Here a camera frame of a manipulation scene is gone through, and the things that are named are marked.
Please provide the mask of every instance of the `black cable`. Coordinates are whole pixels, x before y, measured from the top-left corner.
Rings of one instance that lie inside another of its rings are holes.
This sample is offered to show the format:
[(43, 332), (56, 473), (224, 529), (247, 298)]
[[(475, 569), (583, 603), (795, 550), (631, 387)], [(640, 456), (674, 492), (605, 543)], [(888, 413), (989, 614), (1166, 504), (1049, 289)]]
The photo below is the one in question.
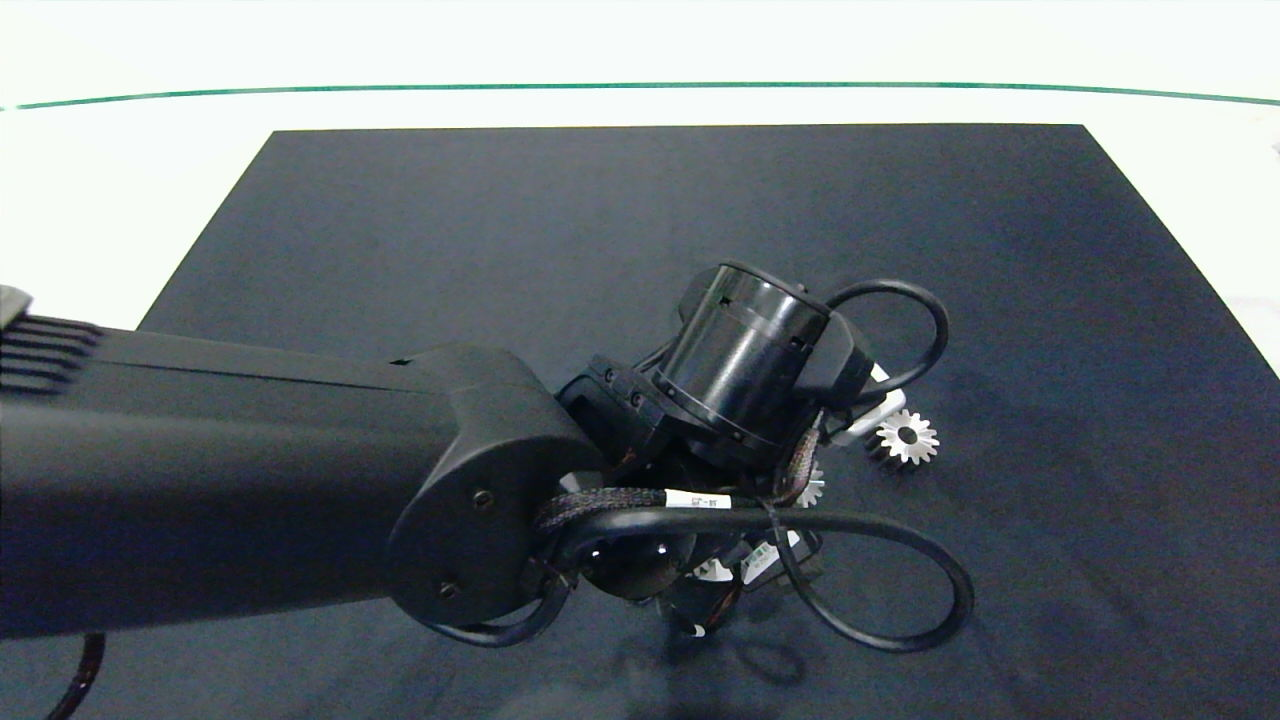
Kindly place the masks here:
[(573, 589), (573, 582), (570, 577), (564, 574), (557, 574), (556, 579), (550, 580), (547, 592), (543, 594), (538, 606), (534, 607), (525, 619), (517, 620), (511, 625), (494, 625), (490, 623), (475, 623), (472, 625), (428, 625), (428, 628), (440, 633), (447, 638), (452, 638), (467, 644), (474, 644), (479, 647), (509, 647), (516, 643), (525, 642), (538, 633), (545, 630), (556, 616), (559, 615), (562, 607), (564, 607), (564, 601), (568, 600), (570, 592)]
[(659, 345), (657, 350), (654, 350), (649, 355), (645, 355), (643, 360), (632, 365), (632, 369), (644, 373), (649, 368), (653, 368), (654, 365), (660, 363), (663, 357), (666, 357), (667, 351), (671, 350), (671, 346), (675, 345), (675, 342), (676, 338), (671, 338), (667, 342)]
[(796, 588), (796, 594), (800, 596), (800, 600), (809, 606), (809, 610), (812, 610), (819, 620), (835, 630), (840, 637), (867, 647), (882, 650), (884, 652), (918, 652), (945, 643), (951, 638), (951, 635), (960, 630), (969, 612), (972, 612), (973, 583), (969, 580), (968, 573), (965, 573), (964, 568), (961, 568), (960, 564), (956, 562), (955, 559), (951, 557), (951, 555), (947, 553), (941, 546), (933, 543), (924, 536), (915, 533), (915, 530), (910, 530), (914, 537), (905, 541), (895, 539), (895, 542), (900, 542), (922, 552), (937, 562), (938, 566), (947, 573), (947, 578), (951, 579), (951, 588), (954, 593), (951, 612), (948, 612), (946, 619), (933, 629), (915, 635), (881, 635), (868, 633), (867, 630), (850, 625), (836, 615), (829, 607), (827, 607), (827, 603), (818, 597), (817, 591), (813, 589), (813, 585), (809, 584), (809, 580), (800, 571), (800, 562), (791, 551), (791, 543), (787, 542), (787, 528), (782, 527), (778, 520), (777, 509), (768, 501), (763, 500), (760, 501), (760, 505), (764, 507), (764, 511), (769, 514), (769, 523), (773, 525), (773, 544), (778, 548), (778, 557), (782, 559), (782, 566), (786, 568), (787, 577), (791, 579), (792, 587)]
[(863, 388), (863, 392), (854, 401), (854, 405), (859, 402), (865, 402), (870, 398), (882, 396), (886, 392), (904, 387), (918, 379), (924, 373), (928, 373), (929, 369), (933, 368), (933, 365), (938, 361), (938, 359), (942, 357), (942, 352), (947, 348), (947, 338), (951, 329), (951, 320), (947, 318), (947, 309), (945, 305), (942, 305), (942, 301), (938, 300), (936, 295), (924, 290), (923, 287), (904, 281), (873, 279), (873, 281), (863, 281), (859, 283), (854, 283), (841, 290), (836, 295), (833, 295), (831, 300), (827, 301), (827, 306), (835, 310), (837, 306), (844, 305), (845, 302), (855, 297), (861, 297), (863, 295), (872, 295), (876, 292), (888, 292), (892, 295), (901, 295), (902, 297), (909, 297), (911, 300), (915, 300), (920, 305), (924, 305), (924, 307), (929, 311), (929, 315), (933, 316), (933, 342), (929, 343), (929, 348), (924, 351), (924, 355), (922, 355), (920, 359), (915, 361), (915, 365), (913, 365), (905, 373), (893, 375), (887, 380), (881, 380)]
[(653, 507), (663, 505), (666, 500), (664, 491), (630, 487), (591, 488), (558, 495), (538, 510), (534, 532), (548, 536), (586, 515), (623, 507)]
[[(827, 530), (877, 537), (897, 542), (933, 560), (951, 582), (951, 610), (937, 626), (915, 635), (895, 637), (854, 628), (831, 612), (799, 571), (786, 542), (786, 529)], [(579, 556), (602, 539), (639, 534), (730, 533), (773, 529), (777, 547), (791, 582), (810, 610), (841, 637), (887, 652), (914, 652), (936, 647), (956, 634), (973, 612), (973, 580), (941, 544), (924, 534), (877, 515), (823, 510), (687, 510), (645, 507), (600, 512), (568, 525), (559, 538), (553, 565), (573, 568)]]
[(76, 676), (72, 678), (72, 684), (63, 693), (63, 698), (58, 701), (58, 706), (46, 716), (46, 720), (67, 720), (76, 712), (90, 688), (93, 687), (93, 679), (97, 678), (97, 670), (102, 666), (102, 655), (105, 653), (106, 635), (102, 633), (84, 635), (84, 646), (81, 648), (81, 662), (79, 667), (76, 669)]
[[(623, 507), (657, 506), (666, 502), (667, 493), (652, 488), (609, 487), (559, 495), (547, 501), (534, 518), (534, 532), (547, 536), (580, 518)], [(447, 638), (479, 647), (508, 647), (527, 641), (547, 629), (556, 620), (564, 601), (573, 589), (576, 568), (566, 574), (550, 569), (556, 575), (532, 612), (509, 625), (476, 623), (472, 625), (428, 625)]]

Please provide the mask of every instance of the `white background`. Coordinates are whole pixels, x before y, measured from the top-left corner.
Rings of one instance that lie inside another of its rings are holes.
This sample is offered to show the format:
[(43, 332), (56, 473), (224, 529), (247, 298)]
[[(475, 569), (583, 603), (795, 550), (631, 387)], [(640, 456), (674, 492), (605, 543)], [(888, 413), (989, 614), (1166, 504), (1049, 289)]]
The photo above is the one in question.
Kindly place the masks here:
[(1272, 3), (5, 3), (0, 282), (133, 328), (274, 129), (1083, 123), (1280, 368), (1280, 108), (1021, 90), (321, 92), (954, 81), (1280, 99)]

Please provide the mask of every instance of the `black cylindrical actuator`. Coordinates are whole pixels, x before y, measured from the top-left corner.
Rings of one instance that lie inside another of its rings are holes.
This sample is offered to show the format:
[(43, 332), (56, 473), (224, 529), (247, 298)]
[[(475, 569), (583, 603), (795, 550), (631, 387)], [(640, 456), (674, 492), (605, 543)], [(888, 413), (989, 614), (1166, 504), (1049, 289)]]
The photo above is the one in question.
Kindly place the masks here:
[(796, 380), (829, 315), (799, 288), (723, 264), (658, 365), (655, 384), (735, 439), (778, 445), (794, 424)]

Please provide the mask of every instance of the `black mat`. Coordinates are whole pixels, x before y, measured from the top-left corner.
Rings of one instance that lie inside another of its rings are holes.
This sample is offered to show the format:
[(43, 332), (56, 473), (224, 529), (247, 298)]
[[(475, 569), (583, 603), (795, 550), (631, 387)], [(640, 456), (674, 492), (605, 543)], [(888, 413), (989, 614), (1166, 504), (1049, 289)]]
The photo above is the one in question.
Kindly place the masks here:
[[(690, 646), (588, 589), (484, 651), (370, 602), (113, 635), (83, 717), (1274, 716), (1280, 383), (1080, 127), (276, 133), (142, 327), (378, 360), (499, 345), (554, 388), (663, 340), (723, 258), (947, 301), (947, 356), (908, 392), (938, 461), (895, 480), (820, 459), (828, 507), (969, 565), (951, 644), (876, 653), (771, 592)], [(909, 305), (851, 313), (891, 368), (927, 340)], [(909, 557), (837, 539), (826, 562), (861, 620), (938, 611)], [(76, 648), (0, 647), (0, 703), (47, 708)]]

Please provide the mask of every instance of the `white cable label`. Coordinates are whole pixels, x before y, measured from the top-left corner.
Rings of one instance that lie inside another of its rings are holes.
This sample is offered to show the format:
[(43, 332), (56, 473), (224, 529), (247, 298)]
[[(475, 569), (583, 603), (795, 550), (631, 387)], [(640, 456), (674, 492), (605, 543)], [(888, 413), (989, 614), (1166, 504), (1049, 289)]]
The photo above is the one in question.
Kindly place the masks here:
[[(787, 543), (791, 547), (795, 547), (797, 542), (800, 542), (800, 533), (787, 530)], [(751, 551), (751, 555), (748, 555), (746, 560), (742, 561), (742, 584), (751, 584), (751, 580), (759, 578), (777, 561), (778, 548), (772, 542), (762, 542), (755, 550)]]
[(733, 498), (727, 495), (685, 492), (671, 488), (667, 488), (666, 493), (667, 507), (701, 507), (705, 510), (728, 510), (733, 507)]

